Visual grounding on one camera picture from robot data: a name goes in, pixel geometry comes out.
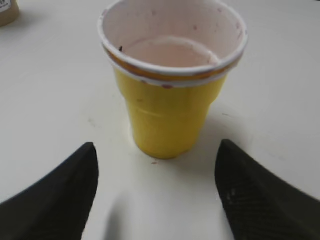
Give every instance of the table surface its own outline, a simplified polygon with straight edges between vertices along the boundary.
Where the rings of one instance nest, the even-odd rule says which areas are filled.
[[[231,240],[214,164],[222,139],[320,200],[320,2],[228,0],[250,40],[194,149],[135,146],[96,22],[110,0],[20,0],[0,29],[0,202],[94,142],[99,187],[84,240]]]

